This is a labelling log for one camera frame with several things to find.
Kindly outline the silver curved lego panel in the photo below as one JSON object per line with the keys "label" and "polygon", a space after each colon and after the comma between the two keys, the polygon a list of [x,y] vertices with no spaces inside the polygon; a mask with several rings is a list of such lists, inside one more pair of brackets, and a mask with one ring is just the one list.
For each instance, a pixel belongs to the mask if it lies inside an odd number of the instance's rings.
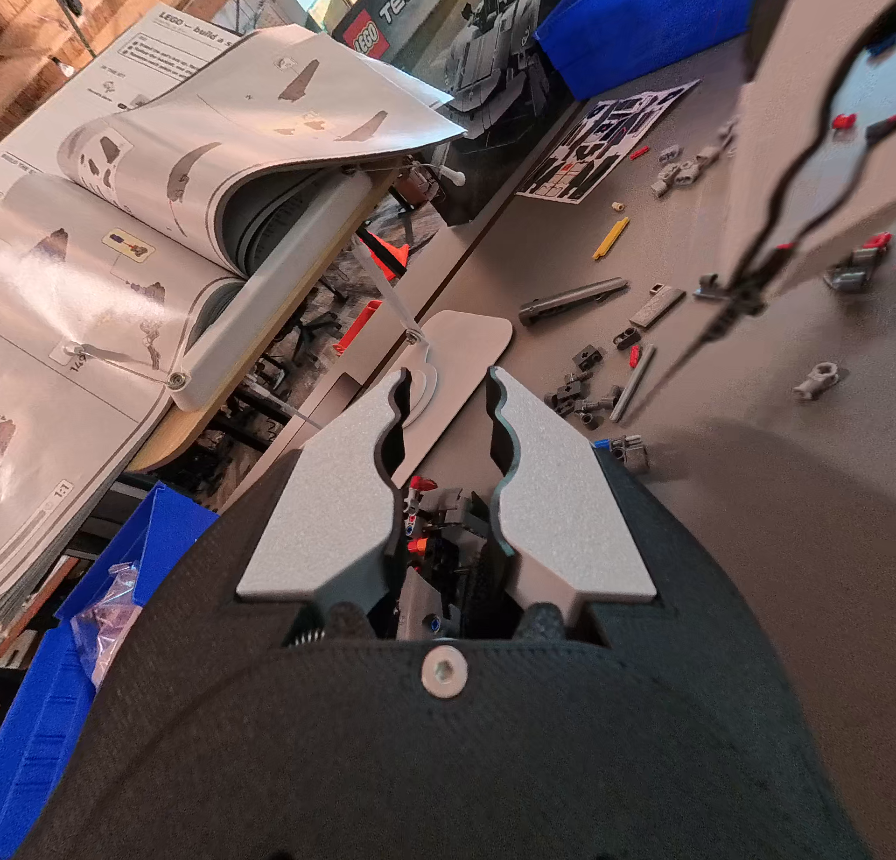
{"label": "silver curved lego panel", "polygon": [[523,304],[519,309],[518,318],[521,326],[528,328],[547,317],[583,305],[604,303],[617,294],[627,291],[629,286],[629,281],[621,277],[585,284],[560,294],[538,298]]}

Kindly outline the plastic bag of lego parts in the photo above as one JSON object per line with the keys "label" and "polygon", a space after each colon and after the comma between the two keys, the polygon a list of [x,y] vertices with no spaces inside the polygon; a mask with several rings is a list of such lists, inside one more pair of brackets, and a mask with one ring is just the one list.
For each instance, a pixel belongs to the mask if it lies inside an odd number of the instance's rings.
{"label": "plastic bag of lego parts", "polygon": [[96,691],[142,611],[135,601],[139,565],[117,564],[109,575],[105,589],[71,619],[78,660]]}

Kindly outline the black office chair base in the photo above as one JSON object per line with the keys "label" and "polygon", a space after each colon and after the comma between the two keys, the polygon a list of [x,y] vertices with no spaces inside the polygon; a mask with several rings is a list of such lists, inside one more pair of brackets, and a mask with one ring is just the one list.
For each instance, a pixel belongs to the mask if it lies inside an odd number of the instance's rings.
{"label": "black office chair base", "polygon": [[300,309],[287,320],[252,370],[258,386],[284,402],[289,401],[303,366],[311,365],[311,371],[315,371],[319,362],[315,354],[315,335],[320,331],[333,335],[341,327],[340,319],[333,311],[308,321],[302,320],[301,312]]}

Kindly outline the partly built lego car model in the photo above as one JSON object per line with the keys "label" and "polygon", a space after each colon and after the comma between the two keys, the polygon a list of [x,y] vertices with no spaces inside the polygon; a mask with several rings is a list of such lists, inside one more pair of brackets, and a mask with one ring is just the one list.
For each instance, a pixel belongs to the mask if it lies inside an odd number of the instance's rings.
{"label": "partly built lego car model", "polygon": [[403,510],[407,570],[395,617],[399,641],[504,640],[521,619],[507,592],[511,556],[489,507],[462,487],[416,475]]}

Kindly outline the blue plastic bin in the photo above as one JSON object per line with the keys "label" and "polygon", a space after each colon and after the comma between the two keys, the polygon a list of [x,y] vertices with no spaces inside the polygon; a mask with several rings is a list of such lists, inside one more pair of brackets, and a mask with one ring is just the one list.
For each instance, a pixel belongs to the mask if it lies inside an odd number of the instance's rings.
{"label": "blue plastic bin", "polygon": [[745,32],[754,0],[562,0],[535,37],[586,100]]}
{"label": "blue plastic bin", "polygon": [[62,620],[44,635],[2,724],[2,858],[13,857],[63,776],[94,696]]}

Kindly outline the flat grey lego tile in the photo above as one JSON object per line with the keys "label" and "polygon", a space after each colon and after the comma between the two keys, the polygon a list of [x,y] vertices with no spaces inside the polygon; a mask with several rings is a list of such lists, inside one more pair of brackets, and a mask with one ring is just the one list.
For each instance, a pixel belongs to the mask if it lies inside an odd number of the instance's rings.
{"label": "flat grey lego tile", "polygon": [[650,329],[685,297],[685,290],[670,284],[656,283],[650,289],[648,301],[629,318],[629,322],[635,328],[641,330]]}

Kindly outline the cluster of light grey lego bushes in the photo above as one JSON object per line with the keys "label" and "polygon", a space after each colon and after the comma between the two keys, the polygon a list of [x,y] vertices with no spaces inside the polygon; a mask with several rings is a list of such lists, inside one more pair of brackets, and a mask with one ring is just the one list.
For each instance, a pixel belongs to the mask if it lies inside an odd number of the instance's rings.
{"label": "cluster of light grey lego bushes", "polygon": [[735,140],[738,117],[728,120],[718,131],[718,139],[714,144],[700,149],[693,158],[683,157],[683,147],[670,145],[659,154],[662,164],[649,191],[655,197],[663,197],[674,188],[691,186],[700,179],[704,171],[718,162],[724,153],[732,154],[731,145]]}

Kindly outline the open instruction book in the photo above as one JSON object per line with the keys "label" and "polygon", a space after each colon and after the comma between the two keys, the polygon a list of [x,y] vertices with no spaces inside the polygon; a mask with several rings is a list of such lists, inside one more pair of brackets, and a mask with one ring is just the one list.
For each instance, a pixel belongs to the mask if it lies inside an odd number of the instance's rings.
{"label": "open instruction book", "polygon": [[371,189],[463,135],[451,96],[298,25],[69,133],[2,193],[2,598],[172,402],[200,406]]}

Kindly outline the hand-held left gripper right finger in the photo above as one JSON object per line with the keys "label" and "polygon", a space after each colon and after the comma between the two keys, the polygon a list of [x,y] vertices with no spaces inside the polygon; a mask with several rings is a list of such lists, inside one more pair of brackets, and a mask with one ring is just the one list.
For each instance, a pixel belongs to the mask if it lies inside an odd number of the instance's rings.
{"label": "hand-held left gripper right finger", "polygon": [[487,372],[487,412],[502,475],[490,531],[516,605],[552,605],[577,622],[591,602],[652,602],[657,588],[588,439],[499,366]]}

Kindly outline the light grey lego axle connector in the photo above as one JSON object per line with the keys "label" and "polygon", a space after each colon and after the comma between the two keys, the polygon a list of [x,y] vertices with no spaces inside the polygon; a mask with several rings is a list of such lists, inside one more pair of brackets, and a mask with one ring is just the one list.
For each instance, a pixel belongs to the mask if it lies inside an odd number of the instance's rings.
{"label": "light grey lego axle connector", "polygon": [[836,386],[840,381],[840,369],[837,363],[823,361],[816,364],[807,373],[805,379],[793,387],[793,392],[800,402],[812,402]]}

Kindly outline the orange traffic cone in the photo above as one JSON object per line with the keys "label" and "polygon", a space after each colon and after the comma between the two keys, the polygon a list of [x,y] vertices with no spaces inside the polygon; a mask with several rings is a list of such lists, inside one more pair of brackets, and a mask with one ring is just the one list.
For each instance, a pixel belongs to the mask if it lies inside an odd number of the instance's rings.
{"label": "orange traffic cone", "polygon": [[369,231],[364,231],[360,239],[390,283],[403,277],[409,260],[410,247],[407,242],[401,246],[393,245]]}

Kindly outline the dark grey lego connector block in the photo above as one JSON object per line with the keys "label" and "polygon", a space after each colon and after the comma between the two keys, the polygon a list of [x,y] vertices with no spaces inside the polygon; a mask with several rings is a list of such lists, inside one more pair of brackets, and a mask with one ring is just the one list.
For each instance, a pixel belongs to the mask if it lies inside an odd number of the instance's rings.
{"label": "dark grey lego connector block", "polygon": [[845,294],[864,292],[879,266],[885,261],[891,240],[890,232],[873,235],[853,249],[842,261],[828,269],[823,274],[823,282],[835,292]]}

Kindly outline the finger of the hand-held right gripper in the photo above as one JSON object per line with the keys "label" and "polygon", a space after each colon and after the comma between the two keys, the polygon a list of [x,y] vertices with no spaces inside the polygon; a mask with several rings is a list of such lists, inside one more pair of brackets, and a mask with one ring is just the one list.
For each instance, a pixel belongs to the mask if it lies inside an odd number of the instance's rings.
{"label": "finger of the hand-held right gripper", "polygon": [[894,115],[855,141],[817,147],[772,193],[770,221],[731,276],[738,301],[767,301],[841,268],[873,235],[894,228]]}
{"label": "finger of the hand-held right gripper", "polygon": [[894,0],[789,0],[742,94],[724,226],[724,285],[770,221],[772,193],[831,130],[833,100]]}

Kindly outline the light grey lego axle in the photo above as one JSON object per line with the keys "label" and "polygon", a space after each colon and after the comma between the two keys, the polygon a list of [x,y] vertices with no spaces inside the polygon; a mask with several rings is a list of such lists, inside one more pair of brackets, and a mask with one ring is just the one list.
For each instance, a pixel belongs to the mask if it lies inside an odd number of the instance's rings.
{"label": "light grey lego axle", "polygon": [[644,378],[649,371],[652,360],[656,352],[654,344],[644,344],[639,356],[639,360],[633,369],[628,383],[625,385],[619,399],[613,408],[609,419],[612,423],[620,423],[628,407],[631,405],[633,397],[640,388]]}

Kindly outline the sticker sheet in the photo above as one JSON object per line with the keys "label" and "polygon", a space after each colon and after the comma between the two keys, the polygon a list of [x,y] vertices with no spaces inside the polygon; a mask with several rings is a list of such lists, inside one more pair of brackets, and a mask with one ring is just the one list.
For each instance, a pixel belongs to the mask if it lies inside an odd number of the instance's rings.
{"label": "sticker sheet", "polygon": [[656,122],[700,79],[662,91],[601,100],[561,137],[516,192],[560,204],[579,204],[621,160],[642,155]]}

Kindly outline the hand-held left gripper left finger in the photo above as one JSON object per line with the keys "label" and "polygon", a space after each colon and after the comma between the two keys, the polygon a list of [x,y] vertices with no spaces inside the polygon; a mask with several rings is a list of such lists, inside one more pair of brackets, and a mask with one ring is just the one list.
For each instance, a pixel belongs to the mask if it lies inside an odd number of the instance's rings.
{"label": "hand-held left gripper left finger", "polygon": [[237,585],[240,599],[371,612],[391,591],[411,375],[387,374],[310,438]]}

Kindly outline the dark cardboard set box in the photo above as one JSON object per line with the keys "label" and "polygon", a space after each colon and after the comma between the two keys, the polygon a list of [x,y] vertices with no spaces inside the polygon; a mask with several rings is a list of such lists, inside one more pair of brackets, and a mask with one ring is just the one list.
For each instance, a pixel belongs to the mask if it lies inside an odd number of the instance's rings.
{"label": "dark cardboard set box", "polygon": [[421,154],[448,226],[471,222],[572,100],[536,31],[561,0],[358,0],[332,36],[451,96],[463,135]]}

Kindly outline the printed task sheet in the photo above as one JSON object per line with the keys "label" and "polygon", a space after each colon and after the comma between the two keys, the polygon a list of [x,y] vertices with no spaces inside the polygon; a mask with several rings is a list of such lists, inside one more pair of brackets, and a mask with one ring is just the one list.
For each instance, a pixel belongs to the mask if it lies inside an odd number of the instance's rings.
{"label": "printed task sheet", "polygon": [[60,175],[57,151],[77,127],[145,104],[238,40],[229,29],[159,3],[1,143],[1,192],[23,175]]}

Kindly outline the pile of dark grey lego connectors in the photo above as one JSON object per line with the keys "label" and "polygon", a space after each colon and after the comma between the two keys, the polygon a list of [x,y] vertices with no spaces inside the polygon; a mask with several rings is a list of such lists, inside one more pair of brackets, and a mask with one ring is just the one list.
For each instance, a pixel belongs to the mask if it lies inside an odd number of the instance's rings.
{"label": "pile of dark grey lego connectors", "polygon": [[556,415],[577,420],[583,428],[594,431],[606,416],[616,409],[622,396],[620,385],[611,385],[603,395],[590,395],[590,382],[603,361],[603,352],[587,345],[573,359],[573,369],[566,373],[563,383],[543,395],[543,402]]}

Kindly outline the yellow lego axle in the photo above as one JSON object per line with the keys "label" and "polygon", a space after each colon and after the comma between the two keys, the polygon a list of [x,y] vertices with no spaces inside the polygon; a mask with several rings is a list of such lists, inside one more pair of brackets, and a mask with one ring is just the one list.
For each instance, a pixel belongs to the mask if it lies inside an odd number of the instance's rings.
{"label": "yellow lego axle", "polygon": [[629,223],[630,218],[626,216],[619,219],[613,224],[607,235],[600,242],[598,248],[595,249],[592,255],[592,259],[594,261],[600,261],[610,253],[611,249],[614,247],[619,237],[623,234],[626,227],[628,227]]}

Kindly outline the blue and grey lego subassembly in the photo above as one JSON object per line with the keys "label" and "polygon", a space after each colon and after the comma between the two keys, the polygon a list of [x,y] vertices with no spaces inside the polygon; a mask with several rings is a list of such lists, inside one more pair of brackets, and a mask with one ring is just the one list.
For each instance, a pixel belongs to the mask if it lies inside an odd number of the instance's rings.
{"label": "blue and grey lego subassembly", "polygon": [[640,435],[624,435],[591,443],[596,451],[607,451],[630,473],[640,475],[650,470],[647,447]]}

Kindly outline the red storage bin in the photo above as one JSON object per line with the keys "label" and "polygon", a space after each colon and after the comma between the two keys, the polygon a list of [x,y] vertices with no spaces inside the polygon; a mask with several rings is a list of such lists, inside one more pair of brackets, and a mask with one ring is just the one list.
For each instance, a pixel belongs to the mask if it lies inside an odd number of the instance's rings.
{"label": "red storage bin", "polygon": [[372,316],[375,315],[375,312],[381,307],[382,300],[373,299],[363,307],[363,309],[358,313],[356,318],[350,324],[348,330],[345,334],[340,338],[340,340],[335,343],[332,348],[335,351],[336,355],[342,357],[344,352],[350,347],[353,341],[357,338],[360,331],[364,328],[367,322],[370,320]]}

